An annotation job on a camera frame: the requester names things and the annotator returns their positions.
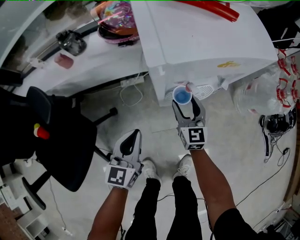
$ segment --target power strip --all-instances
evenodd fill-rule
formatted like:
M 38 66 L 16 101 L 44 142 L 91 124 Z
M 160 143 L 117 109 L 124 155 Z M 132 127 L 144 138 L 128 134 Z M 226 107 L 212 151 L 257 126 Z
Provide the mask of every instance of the power strip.
M 139 83 L 144 83 L 144 82 L 145 82 L 144 77 L 140 76 L 138 79 L 136 79 L 136 77 L 133 77 L 133 78 L 123 80 L 120 82 L 120 85 L 121 85 L 121 88 L 126 88 L 126 87 L 132 86 L 134 84 L 139 84 Z

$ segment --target black pants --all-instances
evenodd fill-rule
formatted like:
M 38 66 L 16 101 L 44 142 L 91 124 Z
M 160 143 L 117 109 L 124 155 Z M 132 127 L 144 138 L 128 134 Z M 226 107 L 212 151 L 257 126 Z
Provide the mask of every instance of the black pants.
M 176 177 L 172 184 L 175 195 L 175 218 L 167 240 L 202 239 L 198 218 L 198 202 L 191 182 L 183 176 Z M 142 197 L 135 207 L 135 218 L 129 228 L 126 240 L 156 240 L 155 213 L 160 182 L 147 179 Z

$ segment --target sleeve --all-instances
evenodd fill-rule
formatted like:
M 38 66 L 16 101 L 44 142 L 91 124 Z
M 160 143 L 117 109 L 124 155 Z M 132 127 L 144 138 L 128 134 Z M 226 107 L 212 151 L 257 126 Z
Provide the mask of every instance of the sleeve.
M 244 221 L 237 209 L 229 209 L 222 213 L 215 223 L 214 235 L 216 240 L 265 239 Z

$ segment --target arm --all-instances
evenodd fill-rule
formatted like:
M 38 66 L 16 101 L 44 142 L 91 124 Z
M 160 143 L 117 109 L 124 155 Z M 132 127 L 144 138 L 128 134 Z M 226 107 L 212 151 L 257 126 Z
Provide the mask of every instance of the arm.
M 114 187 L 99 209 L 88 240 L 115 240 L 122 223 L 128 190 Z
M 230 186 L 205 150 L 190 151 L 199 187 L 207 203 L 210 224 L 214 229 L 219 216 L 228 209 L 236 208 Z

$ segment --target chair wheel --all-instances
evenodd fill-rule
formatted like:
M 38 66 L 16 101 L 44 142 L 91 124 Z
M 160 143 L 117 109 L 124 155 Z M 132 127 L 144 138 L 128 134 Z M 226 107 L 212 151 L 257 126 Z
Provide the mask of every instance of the chair wheel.
M 118 110 L 114 107 L 112 109 L 109 110 L 109 113 L 112 115 L 112 116 L 115 116 L 118 114 Z

